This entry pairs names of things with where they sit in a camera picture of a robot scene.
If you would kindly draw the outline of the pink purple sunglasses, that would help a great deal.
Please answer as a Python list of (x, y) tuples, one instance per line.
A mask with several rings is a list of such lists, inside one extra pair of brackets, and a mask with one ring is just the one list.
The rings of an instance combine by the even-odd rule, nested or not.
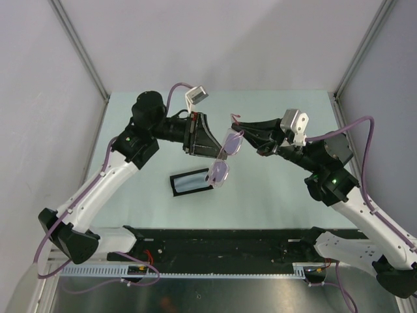
[(205, 176), (205, 181), (213, 188), (221, 187), (229, 175), (228, 157), (236, 155), (243, 141), (244, 131), (236, 131), (229, 128), (223, 139), (220, 152), (212, 163)]

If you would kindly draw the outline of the light blue cleaning cloth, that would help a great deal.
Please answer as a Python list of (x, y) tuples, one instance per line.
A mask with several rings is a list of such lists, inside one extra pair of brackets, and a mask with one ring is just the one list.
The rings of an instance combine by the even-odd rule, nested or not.
[(196, 173), (178, 177), (173, 180), (173, 184), (175, 191), (178, 193), (209, 187), (209, 184), (206, 181), (206, 173)]

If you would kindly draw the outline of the black glasses case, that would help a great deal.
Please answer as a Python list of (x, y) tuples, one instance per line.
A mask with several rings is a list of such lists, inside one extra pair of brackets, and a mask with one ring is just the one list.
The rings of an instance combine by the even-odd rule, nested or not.
[(197, 192), (213, 190), (214, 187), (206, 180), (208, 171), (208, 168), (203, 168), (200, 170), (171, 175), (169, 177), (169, 182), (173, 196), (185, 196)]

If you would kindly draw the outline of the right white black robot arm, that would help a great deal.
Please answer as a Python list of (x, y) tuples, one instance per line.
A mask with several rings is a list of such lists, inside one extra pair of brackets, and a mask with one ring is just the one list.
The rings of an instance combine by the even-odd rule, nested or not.
[(231, 128), (259, 155), (278, 155), (310, 172), (304, 180), (310, 196), (350, 220), (370, 241), (361, 244), (314, 228), (315, 236), (300, 245), (305, 260), (342, 261), (370, 274), (396, 297), (415, 297), (416, 237), (370, 198), (364, 177), (345, 169), (353, 157), (346, 131), (353, 126), (308, 137), (307, 123), (306, 114), (254, 123), (233, 118)]

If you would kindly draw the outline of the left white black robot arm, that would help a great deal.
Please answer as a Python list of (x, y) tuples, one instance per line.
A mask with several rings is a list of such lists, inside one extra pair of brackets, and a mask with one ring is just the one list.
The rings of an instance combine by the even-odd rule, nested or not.
[(168, 105), (157, 91), (145, 91), (132, 106), (126, 128), (110, 140), (101, 168), (56, 210), (43, 209), (38, 219), (49, 239), (68, 259), (81, 264), (96, 253), (122, 252), (140, 259), (144, 245), (125, 227), (91, 230), (91, 222), (115, 191), (141, 170), (158, 151), (160, 140), (177, 142), (191, 156), (216, 158), (221, 144), (212, 135), (207, 116), (194, 106), (207, 98), (203, 87), (185, 94), (185, 118), (168, 116)]

